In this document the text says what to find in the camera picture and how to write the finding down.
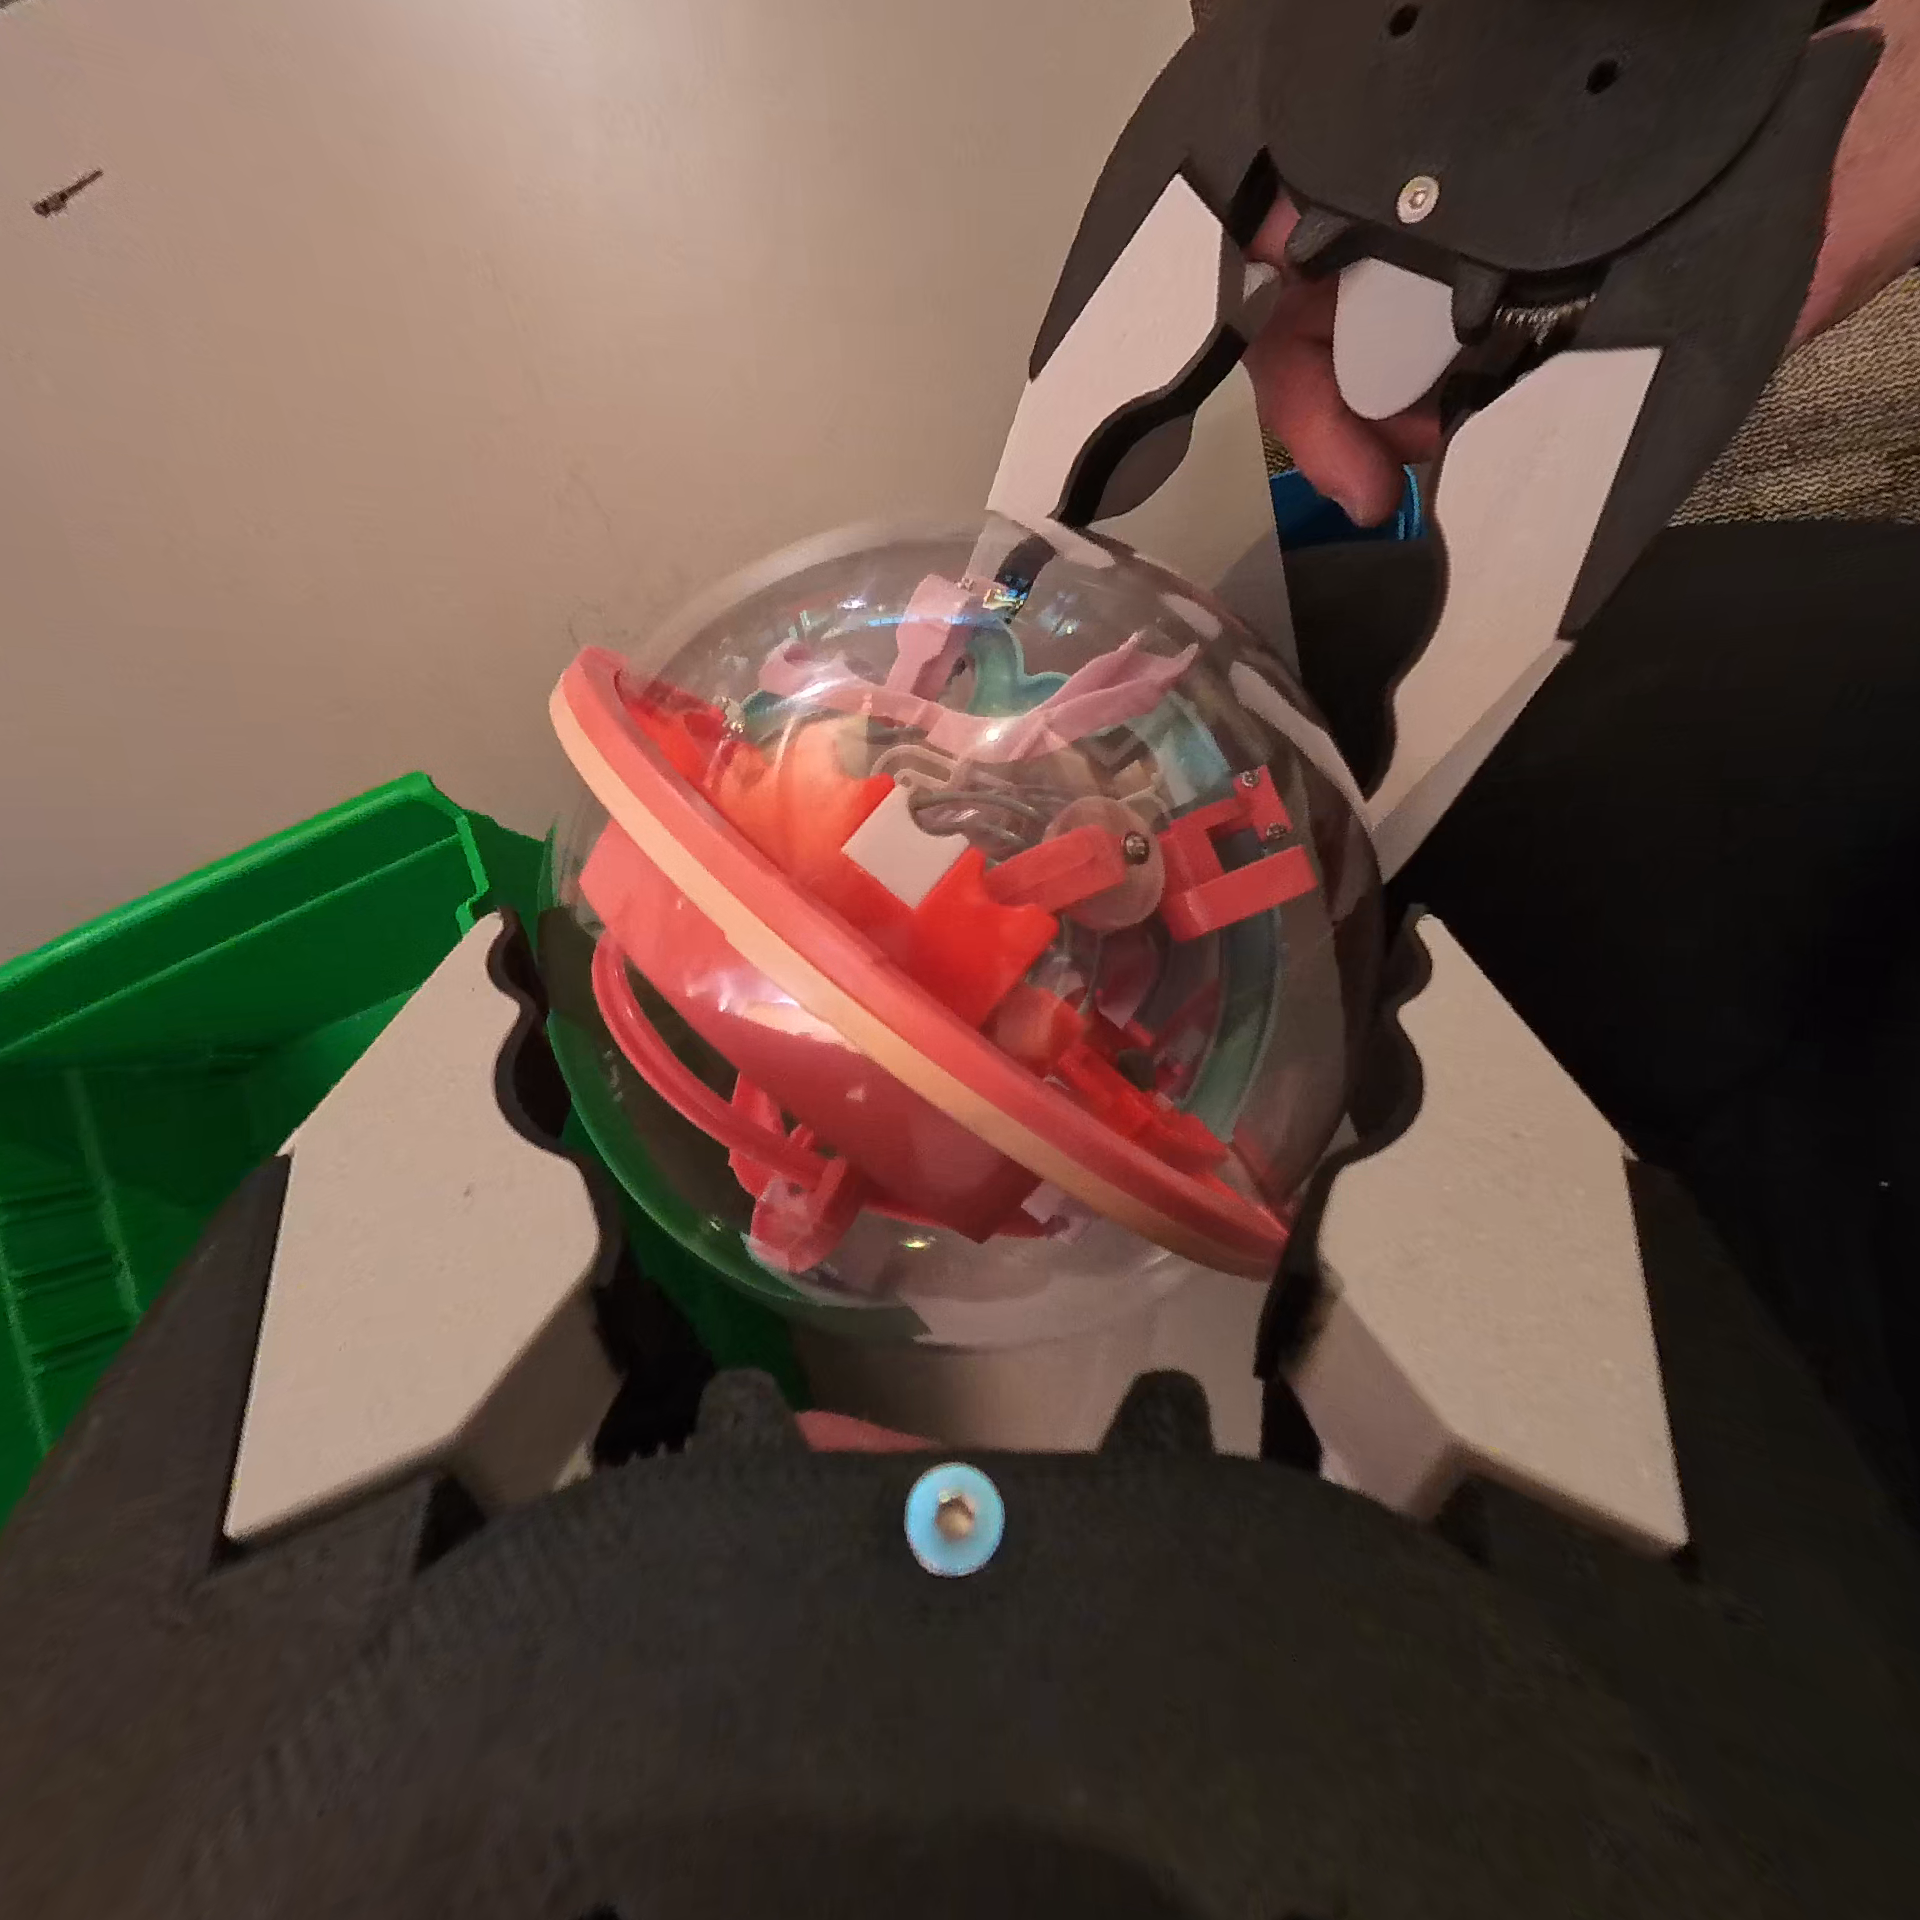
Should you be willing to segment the blue object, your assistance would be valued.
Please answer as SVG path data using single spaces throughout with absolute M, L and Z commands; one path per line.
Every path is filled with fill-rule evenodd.
M 1398 506 L 1378 524 L 1358 524 L 1294 467 L 1272 472 L 1265 485 L 1278 540 L 1287 554 L 1329 544 L 1402 544 L 1426 534 L 1423 490 L 1414 467 L 1400 469 Z

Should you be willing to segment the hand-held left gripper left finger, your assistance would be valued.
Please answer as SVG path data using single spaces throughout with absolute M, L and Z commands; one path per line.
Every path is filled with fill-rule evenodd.
M 421 1475 L 482 1514 L 585 1475 L 616 1396 L 616 1212 L 521 1088 L 547 1065 L 514 913 L 479 917 L 288 1134 L 223 1537 Z

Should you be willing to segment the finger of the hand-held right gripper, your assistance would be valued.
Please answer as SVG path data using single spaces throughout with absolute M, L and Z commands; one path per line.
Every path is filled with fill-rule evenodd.
M 1565 659 L 1563 618 L 1662 356 L 1559 353 L 1448 438 L 1430 499 L 1442 596 L 1390 690 L 1390 755 L 1366 801 L 1384 881 Z
M 989 514 L 1085 530 L 1142 508 L 1275 300 L 1278 273 L 1173 177 L 1029 374 Z

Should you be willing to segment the person's right hand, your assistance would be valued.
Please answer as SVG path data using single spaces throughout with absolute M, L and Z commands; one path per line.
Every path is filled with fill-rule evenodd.
M 1442 441 L 1430 394 L 1397 416 L 1369 421 L 1343 403 L 1335 372 L 1337 280 L 1289 268 L 1298 210 L 1278 197 L 1248 254 L 1280 273 L 1280 296 L 1243 365 L 1261 432 L 1278 441 L 1304 483 L 1360 528 L 1397 516 L 1408 467 L 1423 467 Z

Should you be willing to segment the green plastic bin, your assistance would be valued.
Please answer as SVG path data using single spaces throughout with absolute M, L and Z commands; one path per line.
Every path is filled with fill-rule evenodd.
M 133 1453 L 208 1443 L 223 1537 L 280 1148 L 486 913 L 518 920 L 544 1009 L 534 890 L 533 838 L 405 774 L 3 962 L 3 1521 L 105 1445 L 157 1356 L 141 1321 L 202 1281 L 238 1309 L 233 1352 Z M 578 1156 L 544 1054 L 521 1088 Z M 615 1270 L 591 1306 L 616 1366 L 595 1302 Z

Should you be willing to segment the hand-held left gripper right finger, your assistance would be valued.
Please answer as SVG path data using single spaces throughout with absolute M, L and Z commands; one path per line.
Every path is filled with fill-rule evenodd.
M 1617 1131 L 1455 934 L 1402 926 L 1384 1113 L 1296 1245 L 1280 1371 L 1333 1485 L 1438 1521 L 1488 1482 L 1643 1555 L 1689 1542 Z

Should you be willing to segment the clear maze ball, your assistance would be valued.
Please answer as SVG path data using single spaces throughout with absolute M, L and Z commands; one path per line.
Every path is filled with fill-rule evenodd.
M 547 1038 L 624 1195 L 949 1352 L 1263 1290 L 1350 1122 L 1381 870 L 1289 666 L 992 516 L 769 558 L 547 697 Z

